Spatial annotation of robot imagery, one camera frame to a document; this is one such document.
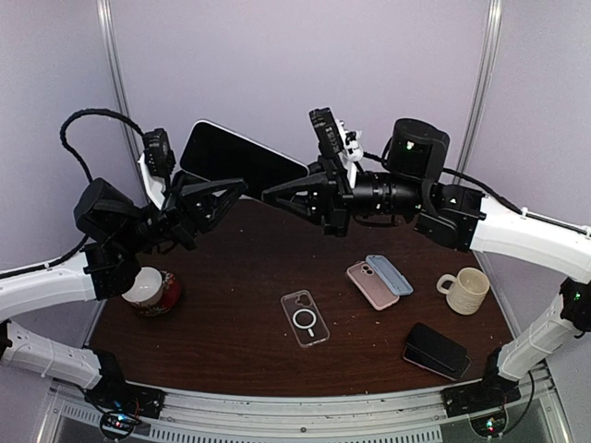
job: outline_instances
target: black smartphone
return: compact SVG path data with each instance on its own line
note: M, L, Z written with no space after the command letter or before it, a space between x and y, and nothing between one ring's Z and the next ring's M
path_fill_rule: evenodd
M242 178L245 195L258 200L265 189L309 174L305 164L207 120L193 126L180 166L206 180Z
M462 378L465 374L465 371L470 366L470 359L466 356L463 365L455 371L451 371L444 365L438 364L435 360L431 360L424 354L415 351L408 346L404 348L403 359L408 363L412 363L413 365L417 365L423 369L427 369L428 371L434 372L437 375L446 377L453 381Z
M417 351L449 371L464 367L467 350L423 323L416 323L406 337L406 346Z

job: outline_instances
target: wooden table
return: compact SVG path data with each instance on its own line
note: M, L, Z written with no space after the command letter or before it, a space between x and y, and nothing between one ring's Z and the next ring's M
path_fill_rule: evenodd
M174 389L224 394L324 396L391 392L449 381L403 361L404 338L417 322L460 342L482 374L487 355L511 334L489 294L471 317L455 314L436 292L443 273L476 267L471 254L433 244L411 225L364 228L345 238L262 205L240 200L221 225L198 238L198 249L143 256L182 282L175 308L137 317L121 299L107 302L91 340L117 356L127 379ZM375 311L345 270L382 254L415 292ZM282 310L282 295L307 289L331 337L301 348Z

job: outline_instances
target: wall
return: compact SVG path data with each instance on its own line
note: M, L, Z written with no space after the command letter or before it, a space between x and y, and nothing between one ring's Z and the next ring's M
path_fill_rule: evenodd
M72 209L86 181L58 130L74 111L115 107L96 3L0 0L0 269L65 253L81 237ZM71 143L95 176L136 201L140 186L118 123L86 117ZM80 345L96 304L69 304L17 318ZM0 442L32 438L49 382L0 367Z
M331 106L381 153L397 118L449 132L455 165L488 2L128 0L112 5L131 113L177 154L209 118L303 162Z
M501 42L468 172L519 206L591 224L591 4L505 2ZM497 291L521 329L563 276L489 256ZM588 442L591 345L573 340L549 358L576 441Z

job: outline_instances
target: phone case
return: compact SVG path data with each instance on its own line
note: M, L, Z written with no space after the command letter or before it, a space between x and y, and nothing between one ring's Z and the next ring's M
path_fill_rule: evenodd
M418 367L427 369L428 371L434 372L439 376L446 377L453 381L462 378L471 363L470 359L466 356L462 367L456 371L450 371L447 367L439 365L434 360L427 358L422 353L419 353L409 347L404 348L403 359L408 363L412 363L413 365L417 365Z
M377 311L392 306L400 300L400 297L390 290L365 261L353 265L346 274Z
M413 293L413 287L408 280L385 256L367 256L366 262L396 295L405 296Z
M448 339L423 323L416 323L408 337L406 346L427 358L456 372L464 367L467 350L461 344Z
M308 291L284 295L281 297L281 304L301 347L307 348L331 337L331 333L314 303L312 294Z

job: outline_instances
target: blue case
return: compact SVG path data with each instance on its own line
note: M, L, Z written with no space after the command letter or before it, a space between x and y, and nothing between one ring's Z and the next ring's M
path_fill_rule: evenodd
M385 256L367 256L366 262L395 295L410 295L413 287Z

